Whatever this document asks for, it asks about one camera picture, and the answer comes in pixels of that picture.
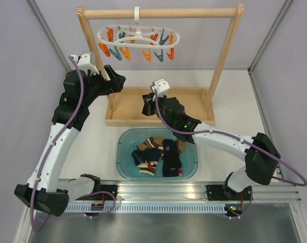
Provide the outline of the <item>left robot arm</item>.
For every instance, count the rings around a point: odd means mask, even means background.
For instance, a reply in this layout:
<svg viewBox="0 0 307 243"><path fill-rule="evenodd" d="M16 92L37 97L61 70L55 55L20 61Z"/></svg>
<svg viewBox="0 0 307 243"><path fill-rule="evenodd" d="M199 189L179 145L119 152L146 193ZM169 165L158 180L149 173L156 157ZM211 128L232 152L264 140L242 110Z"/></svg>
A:
<svg viewBox="0 0 307 243"><path fill-rule="evenodd" d="M99 177L82 174L79 178L60 183L59 177L68 152L88 118L89 106L99 97L119 93L126 78L117 74L110 65L105 71L91 72L89 67L70 71L63 81L64 93L52 118L47 145L26 184L18 184L15 196L30 212L40 211L59 217L68 204L87 196L97 200L102 195Z"/></svg>

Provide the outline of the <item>navy patterned sock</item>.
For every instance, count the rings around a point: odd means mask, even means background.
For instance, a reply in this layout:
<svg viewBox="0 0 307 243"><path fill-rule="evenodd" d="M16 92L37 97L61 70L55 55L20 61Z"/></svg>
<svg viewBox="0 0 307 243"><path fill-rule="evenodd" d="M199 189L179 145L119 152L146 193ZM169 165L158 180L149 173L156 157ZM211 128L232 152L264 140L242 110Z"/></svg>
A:
<svg viewBox="0 0 307 243"><path fill-rule="evenodd" d="M172 139L164 139L163 140L163 154L165 151L177 150L176 144ZM162 174L164 177L178 177L182 174L180 172L181 168L166 168L163 166Z"/></svg>
<svg viewBox="0 0 307 243"><path fill-rule="evenodd" d="M133 157L137 167L142 164L146 164L149 168L151 168L153 165L158 163L160 158L163 156L163 153L161 153L158 148L150 148L146 150L137 149L131 153L131 156Z"/></svg>

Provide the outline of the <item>brown striped sock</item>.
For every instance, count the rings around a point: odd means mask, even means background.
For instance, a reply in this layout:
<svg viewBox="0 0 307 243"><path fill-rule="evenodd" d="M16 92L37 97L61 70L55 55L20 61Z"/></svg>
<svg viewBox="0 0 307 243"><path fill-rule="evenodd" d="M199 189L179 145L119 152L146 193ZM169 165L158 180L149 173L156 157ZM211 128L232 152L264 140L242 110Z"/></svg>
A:
<svg viewBox="0 0 307 243"><path fill-rule="evenodd" d="M163 153L163 140L164 138L162 136L152 136L145 140L145 144L149 148L158 148L161 153ZM173 140L173 142L176 144L177 151L179 153L182 153L186 150L186 143L182 142L180 140Z"/></svg>
<svg viewBox="0 0 307 243"><path fill-rule="evenodd" d="M139 172L154 176L158 162L163 156L163 137L152 136L147 138L143 143L137 145L137 149L140 152L139 157L141 162L137 165L140 168Z"/></svg>

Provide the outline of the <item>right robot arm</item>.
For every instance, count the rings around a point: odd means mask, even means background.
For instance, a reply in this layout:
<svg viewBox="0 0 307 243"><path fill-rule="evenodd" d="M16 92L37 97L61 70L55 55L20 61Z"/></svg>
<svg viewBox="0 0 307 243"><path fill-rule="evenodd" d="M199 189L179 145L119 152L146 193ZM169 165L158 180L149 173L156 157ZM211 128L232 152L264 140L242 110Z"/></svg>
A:
<svg viewBox="0 0 307 243"><path fill-rule="evenodd" d="M224 197L235 199L254 184L270 184L280 155L266 134L241 136L226 133L188 116L175 97L156 98L154 93L149 93L142 98L142 114L157 115L177 139L219 149L245 162L241 169L227 176L222 185Z"/></svg>

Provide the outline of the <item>black sock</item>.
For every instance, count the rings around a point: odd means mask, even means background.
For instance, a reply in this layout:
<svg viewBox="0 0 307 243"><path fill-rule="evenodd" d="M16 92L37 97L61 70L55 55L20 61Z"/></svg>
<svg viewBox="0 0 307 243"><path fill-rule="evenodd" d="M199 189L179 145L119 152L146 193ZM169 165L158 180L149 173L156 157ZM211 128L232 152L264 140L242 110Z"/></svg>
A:
<svg viewBox="0 0 307 243"><path fill-rule="evenodd" d="M177 150L165 151L163 155L163 166L166 168L181 168L179 152Z"/></svg>
<svg viewBox="0 0 307 243"><path fill-rule="evenodd" d="M155 105L155 95L154 95L154 93L143 95L142 98L143 98L143 102L144 102L142 114L145 115L145 116L156 115L156 105Z"/></svg>

